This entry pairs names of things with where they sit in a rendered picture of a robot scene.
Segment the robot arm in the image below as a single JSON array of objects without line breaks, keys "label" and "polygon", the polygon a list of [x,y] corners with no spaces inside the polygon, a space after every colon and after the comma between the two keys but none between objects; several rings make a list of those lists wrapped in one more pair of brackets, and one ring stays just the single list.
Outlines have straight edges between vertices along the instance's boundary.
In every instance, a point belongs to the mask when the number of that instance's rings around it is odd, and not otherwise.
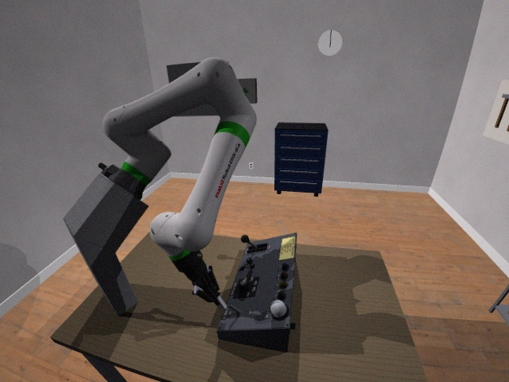
[{"label": "robot arm", "polygon": [[223,195],[255,128],[255,110],[230,64],[210,57],[103,118],[104,133],[128,153],[128,159],[121,169],[99,163],[101,174],[141,200],[145,187],[171,157],[170,149],[150,129],[204,104],[215,108],[220,121],[200,176],[181,213],[163,212],[150,225],[152,240],[179,272],[199,265],[200,250],[212,239]]}]

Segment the dark grey control console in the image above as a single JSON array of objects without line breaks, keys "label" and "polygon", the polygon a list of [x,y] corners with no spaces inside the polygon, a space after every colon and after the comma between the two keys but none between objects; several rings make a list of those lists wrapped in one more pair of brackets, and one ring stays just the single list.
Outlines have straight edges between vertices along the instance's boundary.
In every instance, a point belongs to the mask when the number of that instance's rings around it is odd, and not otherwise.
[{"label": "dark grey control console", "polygon": [[289,331],[296,327],[290,322],[297,232],[254,242],[243,235],[241,241],[248,244],[216,331],[218,338],[288,352]]}]

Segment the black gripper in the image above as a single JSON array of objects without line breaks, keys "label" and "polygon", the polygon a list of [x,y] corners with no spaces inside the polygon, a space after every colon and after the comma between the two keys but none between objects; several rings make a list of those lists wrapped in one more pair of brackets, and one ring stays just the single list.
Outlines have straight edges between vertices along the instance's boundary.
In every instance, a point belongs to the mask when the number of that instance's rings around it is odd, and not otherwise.
[{"label": "black gripper", "polygon": [[216,281],[216,277],[214,276],[212,266],[206,266],[206,263],[202,259],[196,268],[185,272],[184,274],[188,279],[192,281],[194,286],[194,291],[192,294],[198,295],[206,302],[214,302],[219,310],[227,309],[227,305],[220,297],[220,292],[218,292],[220,288]]}]

